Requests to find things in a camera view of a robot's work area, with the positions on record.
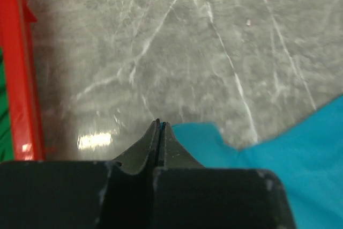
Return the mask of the green t shirt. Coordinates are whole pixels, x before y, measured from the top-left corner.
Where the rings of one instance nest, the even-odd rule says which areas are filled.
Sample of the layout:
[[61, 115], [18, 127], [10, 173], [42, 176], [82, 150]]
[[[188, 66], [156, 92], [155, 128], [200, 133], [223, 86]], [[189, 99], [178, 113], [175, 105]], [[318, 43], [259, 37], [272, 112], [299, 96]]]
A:
[[1, 78], [0, 78], [0, 148], [1, 162], [13, 160], [14, 152], [12, 145], [11, 124], [9, 116], [9, 103], [6, 91], [6, 79], [4, 70], [3, 52], [1, 49]]

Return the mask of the red plastic bin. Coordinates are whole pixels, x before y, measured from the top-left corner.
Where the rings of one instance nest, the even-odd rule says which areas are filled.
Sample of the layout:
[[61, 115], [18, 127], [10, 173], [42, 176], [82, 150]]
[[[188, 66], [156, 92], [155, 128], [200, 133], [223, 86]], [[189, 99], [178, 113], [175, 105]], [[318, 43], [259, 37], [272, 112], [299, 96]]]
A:
[[1, 0], [4, 59], [14, 160], [45, 158], [31, 24], [27, 0]]

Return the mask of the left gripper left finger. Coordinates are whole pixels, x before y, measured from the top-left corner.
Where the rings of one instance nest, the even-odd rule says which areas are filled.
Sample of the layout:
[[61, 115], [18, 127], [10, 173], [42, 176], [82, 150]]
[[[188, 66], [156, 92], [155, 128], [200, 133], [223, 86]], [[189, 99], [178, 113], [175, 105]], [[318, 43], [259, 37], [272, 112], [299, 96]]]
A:
[[155, 160], [161, 132], [160, 120], [154, 120], [144, 135], [122, 154], [114, 159], [119, 168], [127, 174], [140, 173], [150, 160]]

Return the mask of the teal t shirt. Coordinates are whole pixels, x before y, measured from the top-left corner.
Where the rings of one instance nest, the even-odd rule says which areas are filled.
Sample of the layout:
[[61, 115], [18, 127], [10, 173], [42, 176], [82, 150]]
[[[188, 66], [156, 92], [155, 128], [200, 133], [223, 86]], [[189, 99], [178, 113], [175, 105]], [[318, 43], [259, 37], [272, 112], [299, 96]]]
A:
[[206, 168], [262, 168], [286, 188], [298, 228], [342, 228], [342, 97], [322, 106], [274, 139], [237, 150], [213, 123], [171, 128]]

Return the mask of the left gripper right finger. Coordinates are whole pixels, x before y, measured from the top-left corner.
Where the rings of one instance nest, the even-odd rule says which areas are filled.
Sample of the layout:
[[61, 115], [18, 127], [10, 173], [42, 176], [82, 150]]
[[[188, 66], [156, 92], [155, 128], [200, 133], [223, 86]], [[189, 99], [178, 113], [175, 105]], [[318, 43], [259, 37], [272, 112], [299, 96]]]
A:
[[163, 122], [156, 149], [158, 167], [203, 167], [176, 139], [172, 126]]

